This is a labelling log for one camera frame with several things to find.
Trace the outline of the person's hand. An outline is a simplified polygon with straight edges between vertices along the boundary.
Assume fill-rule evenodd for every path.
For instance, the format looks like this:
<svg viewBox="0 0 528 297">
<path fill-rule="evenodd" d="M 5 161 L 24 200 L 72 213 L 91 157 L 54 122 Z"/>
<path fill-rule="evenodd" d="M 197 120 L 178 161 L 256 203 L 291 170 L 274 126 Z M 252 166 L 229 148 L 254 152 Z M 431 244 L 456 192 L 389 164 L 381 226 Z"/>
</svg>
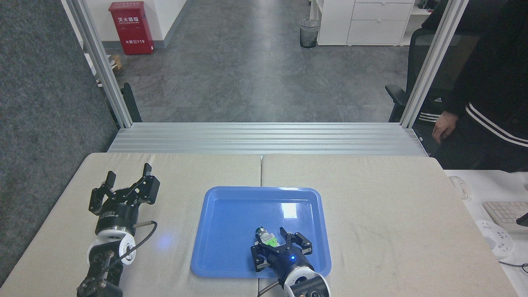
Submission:
<svg viewBox="0 0 528 297">
<path fill-rule="evenodd" d="M 439 116 L 437 122 L 434 124 L 432 137 L 438 143 L 441 144 L 444 139 L 449 137 L 449 135 L 456 128 L 457 120 L 460 117 L 448 111 L 443 111 Z"/>
</svg>

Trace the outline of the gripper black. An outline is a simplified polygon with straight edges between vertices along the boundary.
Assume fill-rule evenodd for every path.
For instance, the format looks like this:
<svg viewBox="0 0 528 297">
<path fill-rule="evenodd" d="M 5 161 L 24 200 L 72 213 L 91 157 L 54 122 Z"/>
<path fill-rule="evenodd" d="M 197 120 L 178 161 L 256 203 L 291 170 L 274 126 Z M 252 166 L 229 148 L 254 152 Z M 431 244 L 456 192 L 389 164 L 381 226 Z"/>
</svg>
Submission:
<svg viewBox="0 0 528 297">
<path fill-rule="evenodd" d="M 106 180 L 99 188 L 91 192 L 89 211 L 98 215 L 95 233 L 99 234 L 105 230 L 125 231 L 135 234 L 139 215 L 139 205 L 147 203 L 152 205 L 156 202 L 160 181 L 152 175 L 152 167 L 149 163 L 144 164 L 143 176 L 130 188 L 124 189 L 121 198 L 124 202 L 117 203 L 116 200 L 108 199 L 103 204 L 104 196 L 113 198 L 113 186 L 116 174 L 108 171 Z"/>
<path fill-rule="evenodd" d="M 268 244 L 255 243 L 251 248 L 251 255 L 255 272 L 261 272 L 270 267 L 278 278 L 279 283 L 284 283 L 288 275 L 297 267 L 306 266 L 314 270 L 305 255 L 313 252 L 312 243 L 300 232 L 289 233 L 283 227 L 279 228 L 280 234 L 285 239 L 285 248 L 280 253 L 274 252 Z"/>
</svg>

